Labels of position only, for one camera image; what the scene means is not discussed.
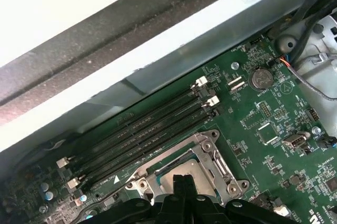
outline gray metal panel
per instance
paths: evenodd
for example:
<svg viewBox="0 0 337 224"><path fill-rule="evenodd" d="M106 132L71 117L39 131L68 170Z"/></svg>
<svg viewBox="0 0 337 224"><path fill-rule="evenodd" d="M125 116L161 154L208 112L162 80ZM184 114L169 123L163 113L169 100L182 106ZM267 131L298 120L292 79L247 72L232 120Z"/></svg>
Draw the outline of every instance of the gray metal panel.
<svg viewBox="0 0 337 224"><path fill-rule="evenodd" d="M1 142L1 150L20 141L16 146L4 151L0 161L18 155L18 146L31 146L32 139L43 141L72 129L67 125L71 125L70 122L74 119L69 111L94 95L102 97L101 104L105 104L108 99L113 108L116 101L108 95L105 96L104 92L109 89L109 92L118 94L115 89L118 86L116 83L125 78L132 80L144 93L157 89L294 10L300 2L301 0L215 2L0 128L0 136L4 139ZM139 99L139 94L132 94L123 107L128 107ZM61 116L65 123L63 128L58 128L57 118ZM100 117L97 114L87 116L87 122ZM8 167L0 168L4 172Z"/></svg>

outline dimm slot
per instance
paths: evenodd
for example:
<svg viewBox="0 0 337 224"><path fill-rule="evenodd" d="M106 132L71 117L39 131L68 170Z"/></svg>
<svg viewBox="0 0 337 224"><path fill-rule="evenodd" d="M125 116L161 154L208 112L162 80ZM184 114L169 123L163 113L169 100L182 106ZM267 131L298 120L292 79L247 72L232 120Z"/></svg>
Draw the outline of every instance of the dimm slot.
<svg viewBox="0 0 337 224"><path fill-rule="evenodd" d="M135 145L139 144L140 142L146 141L147 139L158 134L160 131L166 130L172 125L176 124L177 121L179 121L182 118L185 118L186 113L189 114L190 110L196 111L199 109L201 109L199 103L196 103L194 106L188 108L183 112L180 112L181 109L178 109L177 110L179 112L178 114L166 116L161 121L158 121L153 127L142 130L134 137L128 138L119 145L114 146L113 148L110 148L109 150L105 151L104 153L99 155L95 160L90 160L89 162L84 164L79 171L76 172L76 175L82 173L85 174L90 173L95 169L101 168L103 165L123 155L125 152L132 149Z"/></svg>
<svg viewBox="0 0 337 224"><path fill-rule="evenodd" d="M161 128L161 126L165 126L164 122L168 119L171 119L172 117L176 116L177 112L180 112L182 110L182 108L184 107L188 107L189 105L193 104L194 102L197 101L196 97L193 97L193 99L189 99L188 101L180 104L178 107L174 108L173 110L170 110L170 112L168 113L164 113L162 114L159 118L156 118L155 120L155 124L153 127L155 127L156 125L158 125L158 129ZM138 138L138 137L145 137L147 132L148 134L154 134L158 131L158 129L152 130L150 131L149 128L142 128L141 131L138 131L137 134L131 135L127 138L123 138L123 139L119 139L116 140L115 137L111 137L111 140L113 140L113 142L110 142L110 145L107 146L107 144L104 144L103 146L101 146L103 153L98 153L97 155L91 155L88 153L87 156L85 158L82 159L78 159L77 161L75 161L75 163L73 164L73 168L72 170L77 170L77 169L83 169L82 167L84 166L91 166L90 163L94 162L95 159L100 158L101 156L104 156L106 153L108 153L109 151L111 151L111 149L117 147L118 145L124 143L124 142L129 142L132 141L134 138Z"/></svg>
<svg viewBox="0 0 337 224"><path fill-rule="evenodd" d="M183 125L183 127L179 127L177 129L176 125L173 125L172 127L170 127L168 130L161 132L159 134L157 134L156 136L152 137L151 139L141 143L140 145L134 147L133 149L129 150L127 153L125 153L124 155L120 156L119 158L113 160L113 162L110 162L108 165L103 166L102 168L100 168L98 171L95 171L91 174L86 174L86 178L85 181L82 183L82 185L84 185L86 182L95 179L96 177L101 177L103 176L102 174L111 174L110 170L115 169L116 166L120 166L121 164L124 166L125 163L131 163L134 160L134 156L137 155L143 155L144 152L146 151L146 149L151 146L152 144L155 144L157 142L163 143L166 142L170 139L172 139L173 137L177 136L178 134L180 134L181 132L186 131L187 128L190 128L191 126L191 117L200 117L200 115L202 116L202 120L205 120L208 115L206 114L206 112L204 110L199 111L198 110L194 110L192 112L190 112L189 114L185 114L180 121L184 122L186 120L186 123L180 123L180 125Z"/></svg>
<svg viewBox="0 0 337 224"><path fill-rule="evenodd" d="M155 142L155 145L152 145L150 148L144 150L144 151L138 151L136 156L133 156L132 160L127 160L124 163L121 163L120 165L118 165L117 167L114 167L114 169L111 169L107 172L105 172L102 175L99 175L96 177L96 180L94 182L92 182L92 185L95 185L96 183L105 180L106 178L108 178L109 176L111 176L111 174L117 173L121 170L123 170L125 167L127 167L128 165L130 165L131 163L136 163L139 162L144 156L149 155L150 153L153 153L157 150L157 148L167 142L169 142L170 140L172 140L173 138L179 136L180 134L184 133L185 131L192 129L193 127L199 125L200 123L202 123L203 121L205 121L208 118L208 116L204 116L203 118L197 120L196 122L194 122L193 124L189 125L188 127L183 128L182 130L180 130L179 132L177 132L174 135L171 135L168 139L164 139L162 141L158 141Z"/></svg>

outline small black chip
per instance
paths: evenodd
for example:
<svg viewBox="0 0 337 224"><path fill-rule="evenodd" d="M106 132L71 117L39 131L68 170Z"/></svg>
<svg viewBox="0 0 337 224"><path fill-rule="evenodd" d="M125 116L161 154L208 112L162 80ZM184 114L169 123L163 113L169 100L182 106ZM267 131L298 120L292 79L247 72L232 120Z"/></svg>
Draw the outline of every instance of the small black chip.
<svg viewBox="0 0 337 224"><path fill-rule="evenodd" d="M272 173L273 173L274 175L278 174L278 173L279 173L279 169L276 168L276 167L274 167L274 168L272 169Z"/></svg>
<svg viewBox="0 0 337 224"><path fill-rule="evenodd" d="M289 179L290 179L290 182L295 186L297 186L301 182L299 175L293 175Z"/></svg>
<svg viewBox="0 0 337 224"><path fill-rule="evenodd" d="M329 179L328 181L325 182L325 184L331 192L337 190L337 178L336 177Z"/></svg>
<svg viewBox="0 0 337 224"><path fill-rule="evenodd" d="M76 207L76 203L75 203L74 201L73 201L73 202L70 202L69 206L70 206L70 208Z"/></svg>
<svg viewBox="0 0 337 224"><path fill-rule="evenodd" d="M237 148L237 149L234 149L233 152L234 152L234 154L235 154L236 156L238 156L238 155L241 155L241 154L242 154L242 149L241 149L241 148Z"/></svg>
<svg viewBox="0 0 337 224"><path fill-rule="evenodd" d="M285 180L282 182L282 185L284 186L284 188L289 188L290 187L290 182L289 180Z"/></svg>

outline ram slot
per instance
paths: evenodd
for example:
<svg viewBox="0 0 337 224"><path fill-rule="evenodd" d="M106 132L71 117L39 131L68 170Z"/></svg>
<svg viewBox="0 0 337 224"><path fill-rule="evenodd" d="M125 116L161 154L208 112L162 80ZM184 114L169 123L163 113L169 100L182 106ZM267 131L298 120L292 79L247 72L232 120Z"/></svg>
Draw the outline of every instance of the ram slot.
<svg viewBox="0 0 337 224"><path fill-rule="evenodd" d="M126 160L124 160L123 162L115 165L112 169L107 170L105 173L100 174L96 177L94 177L95 179L90 181L89 185L93 186L97 183L99 183L100 181L103 181L105 179L107 179L108 177L110 177L112 174L115 174L121 170L123 170L124 168L126 168L127 166L131 165L131 164L138 164L139 162L142 161L142 159L154 152L158 152L158 148L161 147L162 145L170 142L173 138L183 134L184 132L186 132L189 129L194 128L195 126L199 125L200 123L202 123L203 121L207 120L208 116L205 115L204 117L200 118L199 120L195 121L193 124L190 124L186 127L183 127L180 131L177 131L176 133L167 136L164 139L158 139L157 141L154 142L149 142L144 144L144 146L142 147L138 147L136 151L132 152L133 154L130 155Z"/></svg>
<svg viewBox="0 0 337 224"><path fill-rule="evenodd" d="M158 121L154 126L142 130L134 137L128 138L122 143L103 152L97 158L91 159L87 163L83 164L82 167L78 171L76 171L75 175L77 176L82 173L90 173L93 170L101 168L103 165L123 155L125 152L132 149L141 142L150 139L159 132L164 131L172 125L176 124L177 121L184 119L186 117L186 114L190 114L191 111L194 112L200 109L201 105L199 103L190 104L185 110L182 110L181 108L177 109L177 111L175 111L176 114L166 116L164 119Z"/></svg>
<svg viewBox="0 0 337 224"><path fill-rule="evenodd" d="M119 127L119 130L115 130L114 133L109 134L103 140L100 140L98 144L90 147L89 150L82 151L81 153L77 154L76 157L73 159L72 163L76 165L83 159L92 158L91 155L94 155L101 150L105 150L106 147L111 143L110 141L113 139L114 143L116 139L120 141L126 139L127 137L136 134L138 131L144 129L145 127L149 126L150 124L155 123L158 119L170 114L172 110L182 107L183 104L188 104L197 100L195 95L191 95L192 92L190 90L184 91L180 93L177 97L172 100L169 100L165 103L165 105L161 104L160 107L151 110L145 116L139 117L137 120L133 120L131 123L125 124L122 127Z"/></svg>
<svg viewBox="0 0 337 224"><path fill-rule="evenodd" d="M147 125L139 129L138 131L133 132L132 134L125 135L124 132L120 133L119 135L112 136L106 142L100 143L98 146L94 147L93 149L89 150L86 153L86 156L83 158L77 158L72 162L72 170L77 171L82 169L83 166L87 166L87 164L94 162L95 159L104 156L108 153L111 149L115 148L116 146L124 143L132 141L134 138L138 138L140 136L146 137L146 135L154 134L157 132L157 128L161 128L164 126L164 121L168 120L168 118L172 118L172 116L179 113L183 108L194 104L197 101L196 97L190 97L188 100L181 101L179 104L175 106L171 106L170 110L162 112L158 115L155 120L152 121L151 125Z"/></svg>
<svg viewBox="0 0 337 224"><path fill-rule="evenodd" d="M151 152L153 148L170 141L172 138L195 126L196 123L199 124L200 122L205 121L208 117L208 114L204 110L200 110L200 108L197 108L188 114L184 114L183 117L177 120L176 123L167 130L160 132L149 140L132 148L124 155L114 159L113 162L101 167L98 171L91 174L85 174L85 182L90 182L91 180L98 181L102 177L106 177L108 174L113 173L116 169L127 166L128 164L134 162L139 155L143 156L149 151Z"/></svg>

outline green circuit board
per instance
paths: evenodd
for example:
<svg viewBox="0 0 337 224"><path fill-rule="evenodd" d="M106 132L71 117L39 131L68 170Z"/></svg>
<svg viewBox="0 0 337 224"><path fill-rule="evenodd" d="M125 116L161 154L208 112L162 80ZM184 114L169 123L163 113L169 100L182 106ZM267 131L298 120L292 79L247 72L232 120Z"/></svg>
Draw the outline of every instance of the green circuit board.
<svg viewBox="0 0 337 224"><path fill-rule="evenodd" d="M83 135L78 140L81 146L94 139L104 138L131 118L146 113L168 97L172 98L186 90L202 76L206 77L221 104L220 115L211 121L193 125L151 155L97 183L86 193L88 201L85 204L70 210L69 202L62 203L64 210L58 213L57 220L70 223L85 206L125 183L142 162L195 132L217 129L220 136L216 145L225 162L236 179L247 179L251 183L243 199L252 200L265 193L280 197L291 210L292 218L298 222L333 223L328 209L334 206L337 199L336 150L323 150L317 146L316 141L326 135L325 129L291 73L282 63L275 61L276 58L271 42L261 36L250 41L249 47L243 44L218 56ZM232 69L233 62L239 64L238 69ZM252 87L250 79L257 67L264 67L272 74L272 87L264 91ZM307 152L289 148L282 142L299 131L311 133L313 127L319 127L321 132L310 135ZM54 163L55 160L51 159L49 156L44 163ZM53 169L53 166L47 168L49 171ZM43 176L51 174L41 175L36 184L41 183ZM63 184L64 181L61 181L58 190L65 189ZM34 183L30 183L26 190L34 186ZM11 195L16 194L12 181L6 187ZM124 189L119 193L118 200L134 197L138 197L136 192ZM59 205L54 202L50 208L62 208ZM41 216L34 216L35 219L30 223L42 223ZM48 223L57 223L52 218L48 220Z"/></svg>

